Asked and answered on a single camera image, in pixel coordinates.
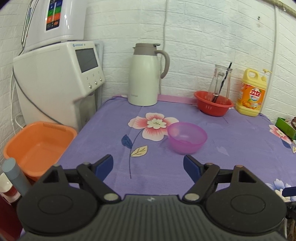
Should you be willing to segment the red plastic basket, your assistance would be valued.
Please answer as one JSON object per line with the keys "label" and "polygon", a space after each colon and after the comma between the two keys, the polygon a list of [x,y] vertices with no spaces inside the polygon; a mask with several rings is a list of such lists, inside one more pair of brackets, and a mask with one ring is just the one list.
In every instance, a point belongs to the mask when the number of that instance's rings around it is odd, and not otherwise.
{"label": "red plastic basket", "polygon": [[207,91],[195,91],[194,97],[196,98],[197,108],[210,116],[222,117],[230,108],[234,107],[233,102],[224,96],[219,96],[216,102],[210,101]]}

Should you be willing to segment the orange plastic basin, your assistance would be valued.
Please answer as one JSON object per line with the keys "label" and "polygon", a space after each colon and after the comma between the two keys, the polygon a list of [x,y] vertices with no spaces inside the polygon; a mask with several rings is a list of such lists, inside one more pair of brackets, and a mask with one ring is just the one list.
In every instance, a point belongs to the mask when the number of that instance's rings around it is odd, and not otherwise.
{"label": "orange plastic basin", "polygon": [[6,159],[15,158],[22,172],[36,181],[58,162],[76,136],[69,126],[37,121],[12,137],[3,154]]}

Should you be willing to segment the green box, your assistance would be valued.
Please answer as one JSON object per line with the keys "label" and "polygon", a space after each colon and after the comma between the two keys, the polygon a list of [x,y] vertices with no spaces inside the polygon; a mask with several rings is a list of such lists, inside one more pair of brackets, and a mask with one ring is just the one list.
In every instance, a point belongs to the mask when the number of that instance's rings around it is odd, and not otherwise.
{"label": "green box", "polygon": [[296,137],[295,123],[296,123],[296,117],[294,117],[292,120],[277,118],[275,126],[278,127],[292,141],[294,141]]}

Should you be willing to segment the yellow dish soap bottle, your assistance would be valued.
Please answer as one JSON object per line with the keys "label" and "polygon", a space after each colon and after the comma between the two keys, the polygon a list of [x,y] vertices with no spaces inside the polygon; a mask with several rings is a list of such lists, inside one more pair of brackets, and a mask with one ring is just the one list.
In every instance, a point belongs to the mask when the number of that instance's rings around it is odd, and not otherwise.
{"label": "yellow dish soap bottle", "polygon": [[270,70],[263,69],[264,75],[258,71],[247,68],[243,74],[242,83],[235,109],[243,115],[255,117],[260,113],[264,95],[267,90],[266,73]]}

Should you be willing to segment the white thermos jug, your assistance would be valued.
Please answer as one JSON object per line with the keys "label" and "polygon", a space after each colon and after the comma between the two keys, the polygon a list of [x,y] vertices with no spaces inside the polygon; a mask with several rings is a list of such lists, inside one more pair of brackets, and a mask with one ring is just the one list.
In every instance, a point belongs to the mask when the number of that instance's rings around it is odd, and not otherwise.
{"label": "white thermos jug", "polygon": [[170,57],[158,50],[160,44],[135,44],[128,79],[128,102],[136,106],[152,106],[158,101],[159,81],[167,75]]}

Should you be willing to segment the white water dispenser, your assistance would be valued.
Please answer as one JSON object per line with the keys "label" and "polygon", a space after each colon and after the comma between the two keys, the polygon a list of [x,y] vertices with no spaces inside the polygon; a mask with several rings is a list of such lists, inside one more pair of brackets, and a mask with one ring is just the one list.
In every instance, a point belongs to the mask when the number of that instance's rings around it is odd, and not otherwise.
{"label": "white water dispenser", "polygon": [[13,59],[25,124],[47,121],[79,132],[96,112],[95,92],[105,82],[92,41],[69,41]]}

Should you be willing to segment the purple floral tablecloth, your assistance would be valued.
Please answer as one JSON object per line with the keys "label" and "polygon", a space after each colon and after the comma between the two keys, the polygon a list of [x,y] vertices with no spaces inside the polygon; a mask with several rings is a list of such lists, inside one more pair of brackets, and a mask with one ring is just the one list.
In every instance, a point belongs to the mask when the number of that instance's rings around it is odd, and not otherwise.
{"label": "purple floral tablecloth", "polygon": [[228,110],[222,117],[193,105],[160,101],[131,105],[114,97],[102,105],[59,159],[65,168],[113,157],[106,184],[119,195],[183,195],[193,185],[184,156],[223,169],[245,166],[276,194],[295,186],[290,140],[270,120]]}

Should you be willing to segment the grey blue cylinder bottle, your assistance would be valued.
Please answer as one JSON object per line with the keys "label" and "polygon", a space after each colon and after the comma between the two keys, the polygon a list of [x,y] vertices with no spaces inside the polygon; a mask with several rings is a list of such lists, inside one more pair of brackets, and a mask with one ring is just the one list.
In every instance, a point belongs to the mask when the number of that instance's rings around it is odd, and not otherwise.
{"label": "grey blue cylinder bottle", "polygon": [[2,165],[2,170],[21,196],[30,190],[31,184],[14,158],[8,158]]}

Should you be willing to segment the purple plastic bowl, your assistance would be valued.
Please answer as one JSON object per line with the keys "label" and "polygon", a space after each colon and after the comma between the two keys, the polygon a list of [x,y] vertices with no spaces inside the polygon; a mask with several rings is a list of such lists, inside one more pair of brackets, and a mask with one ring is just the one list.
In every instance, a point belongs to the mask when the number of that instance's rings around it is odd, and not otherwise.
{"label": "purple plastic bowl", "polygon": [[172,150],[179,154],[194,154],[207,141],[207,133],[198,125],[178,122],[168,127],[168,142]]}

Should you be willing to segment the white water purifier unit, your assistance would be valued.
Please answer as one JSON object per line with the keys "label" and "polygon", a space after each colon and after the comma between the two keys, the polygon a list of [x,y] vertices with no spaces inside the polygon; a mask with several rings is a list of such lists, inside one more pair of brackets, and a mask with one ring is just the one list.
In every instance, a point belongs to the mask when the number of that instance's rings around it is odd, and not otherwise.
{"label": "white water purifier unit", "polygon": [[21,38],[23,50],[83,40],[86,8],[84,0],[30,1]]}

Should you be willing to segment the black straw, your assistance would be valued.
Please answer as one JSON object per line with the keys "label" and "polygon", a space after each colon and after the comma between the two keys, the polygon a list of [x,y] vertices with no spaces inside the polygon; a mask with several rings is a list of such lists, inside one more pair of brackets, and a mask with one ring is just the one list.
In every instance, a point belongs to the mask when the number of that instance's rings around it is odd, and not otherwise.
{"label": "black straw", "polygon": [[219,91],[218,91],[217,94],[214,94],[214,97],[213,97],[212,102],[216,102],[216,101],[217,101],[218,96],[220,95],[221,90],[222,90],[222,88],[223,88],[223,85],[224,85],[224,83],[225,83],[225,81],[226,81],[226,79],[227,79],[227,76],[228,76],[228,74],[230,73],[231,65],[232,65],[232,62],[230,62],[229,66],[228,66],[228,68],[227,68],[227,70],[226,70],[225,76],[224,76],[223,80],[221,81]]}

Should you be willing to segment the clear glass jar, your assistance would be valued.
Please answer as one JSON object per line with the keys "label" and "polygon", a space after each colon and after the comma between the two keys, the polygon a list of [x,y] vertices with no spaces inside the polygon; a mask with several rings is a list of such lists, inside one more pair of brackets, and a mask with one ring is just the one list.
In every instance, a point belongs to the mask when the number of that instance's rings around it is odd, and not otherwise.
{"label": "clear glass jar", "polygon": [[[223,67],[221,65],[215,65],[214,74],[212,78],[212,82],[210,84],[208,90],[208,98],[210,101],[213,100],[214,94],[217,94],[220,88],[221,81],[223,80],[226,70],[228,67]],[[230,78],[231,78],[232,68],[230,69],[230,73],[227,76],[227,79],[223,85],[221,93],[219,96],[224,96],[229,99],[230,92]]]}

